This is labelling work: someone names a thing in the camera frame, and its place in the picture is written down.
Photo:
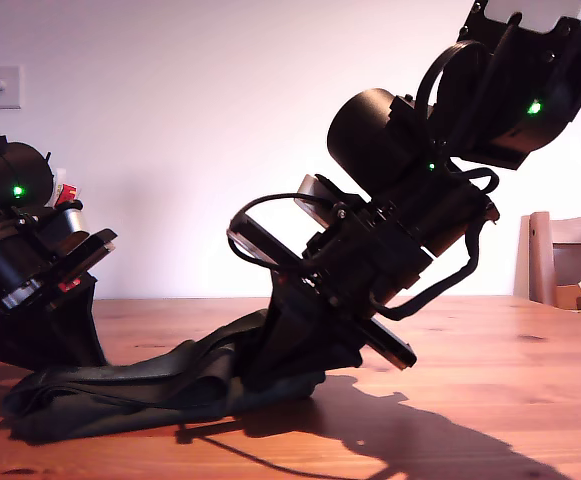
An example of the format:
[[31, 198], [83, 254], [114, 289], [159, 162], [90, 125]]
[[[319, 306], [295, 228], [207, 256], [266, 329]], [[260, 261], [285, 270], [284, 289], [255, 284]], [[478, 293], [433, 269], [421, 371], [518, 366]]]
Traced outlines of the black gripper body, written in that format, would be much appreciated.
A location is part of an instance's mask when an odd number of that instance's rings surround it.
[[[227, 235], [235, 253], [270, 269], [272, 285], [274, 278], [298, 278], [315, 308], [337, 310], [359, 331], [363, 346], [370, 346], [400, 369], [416, 363], [411, 347], [373, 318], [431, 262], [401, 226], [339, 219], [313, 236], [302, 257], [251, 218], [233, 220]], [[239, 371], [244, 372], [263, 326], [244, 342]]]
[[37, 292], [74, 283], [112, 249], [116, 233], [70, 226], [40, 229], [0, 224], [0, 308], [9, 311]]

